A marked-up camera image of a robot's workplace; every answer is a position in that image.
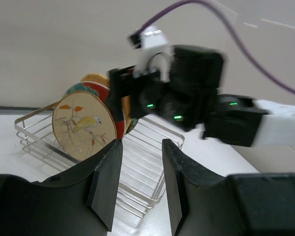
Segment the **light blue flower plate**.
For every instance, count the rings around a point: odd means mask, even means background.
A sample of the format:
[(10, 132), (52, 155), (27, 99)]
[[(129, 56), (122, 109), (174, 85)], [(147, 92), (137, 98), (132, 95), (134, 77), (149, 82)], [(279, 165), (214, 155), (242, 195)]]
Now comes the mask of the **light blue flower plate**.
[(126, 133), (130, 133), (135, 128), (135, 126), (137, 125), (138, 121), (139, 121), (138, 118), (133, 118), (131, 120), (131, 122), (130, 122), (130, 125), (129, 125)]

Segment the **red and teal plate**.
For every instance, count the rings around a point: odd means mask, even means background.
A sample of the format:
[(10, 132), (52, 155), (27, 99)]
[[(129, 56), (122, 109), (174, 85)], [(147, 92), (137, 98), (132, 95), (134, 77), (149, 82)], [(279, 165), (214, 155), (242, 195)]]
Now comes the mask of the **red and teal plate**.
[[(97, 96), (103, 103), (105, 102), (107, 96), (109, 95), (109, 88), (97, 83), (97, 82), (79, 82), (72, 87), (70, 87), (64, 94), (63, 97), (76, 92), (76, 91), (86, 91)], [(116, 122), (117, 138), (122, 139), (126, 132), (126, 118), (123, 112), (123, 120)]]

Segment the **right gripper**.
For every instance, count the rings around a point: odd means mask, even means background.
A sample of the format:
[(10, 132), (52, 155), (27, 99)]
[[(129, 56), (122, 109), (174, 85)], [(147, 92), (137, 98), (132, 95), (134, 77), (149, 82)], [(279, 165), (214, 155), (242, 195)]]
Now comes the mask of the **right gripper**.
[(192, 45), (174, 45), (169, 81), (159, 69), (133, 77), (135, 66), (108, 71), (109, 94), (105, 105), (115, 121), (123, 120), (122, 99), (130, 96), (132, 118), (156, 115), (190, 131), (207, 120), (217, 101), (224, 56), (219, 51)]

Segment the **orange woven oval plate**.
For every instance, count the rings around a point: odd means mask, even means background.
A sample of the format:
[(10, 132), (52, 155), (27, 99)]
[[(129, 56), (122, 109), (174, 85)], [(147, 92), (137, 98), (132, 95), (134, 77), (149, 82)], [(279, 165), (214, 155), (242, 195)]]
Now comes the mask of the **orange woven oval plate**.
[[(103, 86), (110, 87), (109, 78), (102, 75), (102, 74), (96, 74), (96, 73), (90, 73), (85, 75), (81, 80), (81, 82), (96, 82)], [(122, 107), (125, 115), (125, 133), (127, 133), (127, 130), (130, 126), (130, 123), (132, 121), (129, 113), (130, 113), (130, 98), (129, 96), (126, 96), (122, 99)]]

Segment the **beige floral plate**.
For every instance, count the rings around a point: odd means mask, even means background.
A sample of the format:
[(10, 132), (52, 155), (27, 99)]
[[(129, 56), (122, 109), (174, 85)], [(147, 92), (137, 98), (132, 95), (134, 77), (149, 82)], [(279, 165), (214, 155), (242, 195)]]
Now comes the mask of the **beige floral plate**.
[(93, 156), (118, 137), (115, 122), (104, 103), (86, 91), (73, 92), (58, 102), (52, 128), (63, 150), (77, 161)]

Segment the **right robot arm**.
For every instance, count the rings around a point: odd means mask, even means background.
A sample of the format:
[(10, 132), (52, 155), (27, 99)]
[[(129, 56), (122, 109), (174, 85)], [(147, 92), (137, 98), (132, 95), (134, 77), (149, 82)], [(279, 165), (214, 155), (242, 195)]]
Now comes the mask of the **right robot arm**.
[(167, 82), (151, 64), (155, 57), (148, 57), (141, 72), (133, 66), (108, 72), (105, 103), (116, 121), (122, 118), (121, 101), (127, 96), (131, 118), (153, 114), (185, 132), (202, 124), (203, 138), (229, 145), (295, 146), (295, 106), (219, 93), (224, 64), (219, 52), (175, 45)]

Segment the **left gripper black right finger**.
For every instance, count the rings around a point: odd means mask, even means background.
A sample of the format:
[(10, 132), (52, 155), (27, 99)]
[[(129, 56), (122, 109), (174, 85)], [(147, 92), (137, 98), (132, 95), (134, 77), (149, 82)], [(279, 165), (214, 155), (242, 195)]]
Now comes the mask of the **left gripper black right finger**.
[(220, 176), (162, 141), (172, 235), (295, 236), (295, 173)]

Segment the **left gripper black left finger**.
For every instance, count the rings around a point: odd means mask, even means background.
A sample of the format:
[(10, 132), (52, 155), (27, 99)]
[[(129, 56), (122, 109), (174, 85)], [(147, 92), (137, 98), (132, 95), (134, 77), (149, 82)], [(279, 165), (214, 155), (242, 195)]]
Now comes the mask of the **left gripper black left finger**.
[(0, 236), (105, 236), (113, 226), (122, 156), (122, 141), (115, 139), (43, 182), (0, 175)]

